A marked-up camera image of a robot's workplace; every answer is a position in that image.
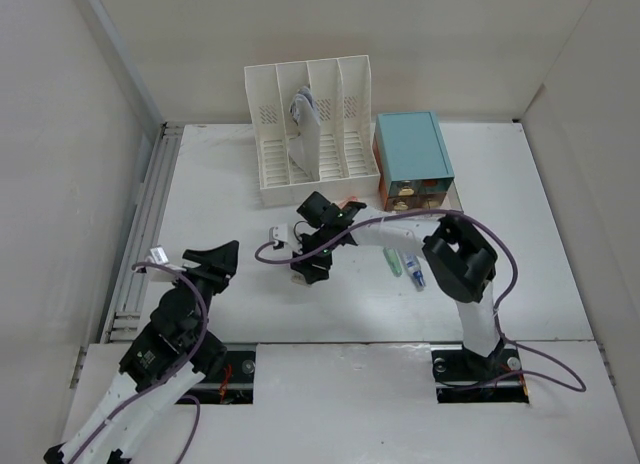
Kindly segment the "white spiral bound manual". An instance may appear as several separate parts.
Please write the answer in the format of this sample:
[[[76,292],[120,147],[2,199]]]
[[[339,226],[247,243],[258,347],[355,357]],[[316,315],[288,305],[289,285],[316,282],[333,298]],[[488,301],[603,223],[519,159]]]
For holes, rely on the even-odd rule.
[[[310,179],[319,181],[321,119],[309,87],[303,86],[297,90],[289,114],[298,132],[289,141],[289,156]]]

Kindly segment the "teal orange drawer box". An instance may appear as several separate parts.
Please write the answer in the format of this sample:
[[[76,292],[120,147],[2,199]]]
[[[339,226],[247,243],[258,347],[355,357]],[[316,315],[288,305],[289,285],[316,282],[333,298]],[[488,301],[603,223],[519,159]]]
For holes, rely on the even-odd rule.
[[[403,212],[443,205],[455,174],[435,112],[379,114],[373,152],[384,210]]]

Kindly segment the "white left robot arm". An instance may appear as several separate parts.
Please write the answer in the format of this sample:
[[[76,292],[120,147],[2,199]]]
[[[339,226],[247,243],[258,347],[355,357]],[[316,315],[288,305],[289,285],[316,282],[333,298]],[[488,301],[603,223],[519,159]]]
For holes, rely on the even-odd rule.
[[[96,409],[71,438],[45,452],[45,462],[129,463],[171,406],[221,374],[227,348],[209,329],[209,309],[235,276],[238,254],[232,240],[186,250],[186,267],[171,265],[160,248],[132,265],[135,272],[170,275],[172,287],[121,358]]]

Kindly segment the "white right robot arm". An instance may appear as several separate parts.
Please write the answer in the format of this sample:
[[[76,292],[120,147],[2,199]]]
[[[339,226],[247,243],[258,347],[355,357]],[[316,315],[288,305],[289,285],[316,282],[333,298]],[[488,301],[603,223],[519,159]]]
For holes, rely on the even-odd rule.
[[[300,237],[307,254],[291,269],[311,285],[329,278],[331,253],[343,245],[375,246],[411,254],[426,261],[439,289],[457,306],[463,330],[463,365],[477,378],[487,377],[500,363],[501,338],[493,317],[492,281],[497,253],[476,227],[461,214],[433,220],[416,211],[393,214],[350,202],[340,208],[318,192],[297,213],[314,229]]]

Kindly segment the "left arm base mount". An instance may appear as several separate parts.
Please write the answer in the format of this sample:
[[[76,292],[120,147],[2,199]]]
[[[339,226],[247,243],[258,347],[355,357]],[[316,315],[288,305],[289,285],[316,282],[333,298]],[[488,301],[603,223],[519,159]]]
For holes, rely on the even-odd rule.
[[[257,345],[228,344],[222,368],[186,394],[202,405],[250,405],[254,398]]]

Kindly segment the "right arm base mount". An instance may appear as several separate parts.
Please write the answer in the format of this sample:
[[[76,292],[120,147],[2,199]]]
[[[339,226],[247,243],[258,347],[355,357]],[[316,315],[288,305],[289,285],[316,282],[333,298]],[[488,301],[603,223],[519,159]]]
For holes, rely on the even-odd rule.
[[[500,344],[487,358],[461,343],[431,348],[432,374],[439,404],[528,404],[528,390],[519,374],[521,360],[514,346]]]

